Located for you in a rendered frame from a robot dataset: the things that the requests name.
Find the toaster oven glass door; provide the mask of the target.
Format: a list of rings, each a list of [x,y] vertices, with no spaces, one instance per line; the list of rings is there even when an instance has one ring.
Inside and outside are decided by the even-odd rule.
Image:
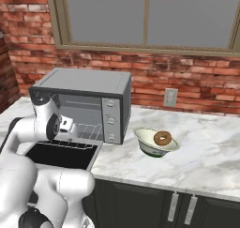
[[[77,142],[48,141],[37,142],[24,153],[40,167],[63,167],[90,171],[102,147],[101,141],[85,140]]]

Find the grey wall outlet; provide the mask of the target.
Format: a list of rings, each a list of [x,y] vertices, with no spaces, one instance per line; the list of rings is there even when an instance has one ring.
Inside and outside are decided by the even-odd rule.
[[[175,88],[166,88],[163,105],[166,107],[175,107],[178,96],[178,90]]]

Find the dark cupboard door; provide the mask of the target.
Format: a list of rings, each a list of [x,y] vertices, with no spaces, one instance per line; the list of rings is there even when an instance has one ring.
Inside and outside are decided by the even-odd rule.
[[[197,195],[198,202],[191,223],[185,225],[191,196],[183,196],[176,228],[240,228],[240,202]]]
[[[172,191],[97,179],[94,194],[97,228],[176,228],[178,207],[168,220]]]

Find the grey toaster oven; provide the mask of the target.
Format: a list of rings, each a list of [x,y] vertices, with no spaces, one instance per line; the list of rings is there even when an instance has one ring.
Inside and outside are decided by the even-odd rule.
[[[121,144],[128,128],[131,113],[131,74],[121,71],[86,68],[54,68],[29,88],[31,99],[47,96],[54,100],[64,129],[74,123],[102,126],[103,140]],[[107,100],[114,106],[108,107]],[[108,118],[115,123],[108,125]],[[109,141],[114,134],[114,141]]]

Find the white bowl with green base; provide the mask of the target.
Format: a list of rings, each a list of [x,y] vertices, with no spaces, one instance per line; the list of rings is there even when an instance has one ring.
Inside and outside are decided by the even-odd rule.
[[[180,146],[172,137],[172,140],[167,145],[157,145],[154,142],[154,135],[158,131],[167,131],[167,130],[155,130],[150,128],[136,128],[133,130],[134,135],[138,139],[139,147],[141,151],[154,158],[164,157],[166,154],[170,152],[177,151]]]

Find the window with tan frame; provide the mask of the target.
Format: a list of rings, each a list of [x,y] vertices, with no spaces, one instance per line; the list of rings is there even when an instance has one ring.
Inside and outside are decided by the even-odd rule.
[[[62,49],[240,56],[240,0],[48,0]]]

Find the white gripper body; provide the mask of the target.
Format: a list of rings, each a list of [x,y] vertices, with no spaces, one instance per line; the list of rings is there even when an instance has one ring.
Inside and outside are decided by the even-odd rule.
[[[77,123],[72,125],[70,133],[73,137],[78,138],[80,136],[80,126]]]

